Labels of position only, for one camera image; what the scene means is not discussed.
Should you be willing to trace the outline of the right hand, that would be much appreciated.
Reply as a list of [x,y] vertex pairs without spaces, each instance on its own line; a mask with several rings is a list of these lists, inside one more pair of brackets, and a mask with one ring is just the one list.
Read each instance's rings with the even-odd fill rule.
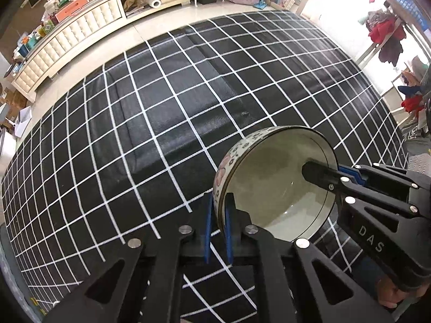
[[422,297],[428,287],[429,285],[425,284],[413,292],[404,292],[388,276],[385,276],[376,284],[377,300],[384,307],[396,308],[407,297]]

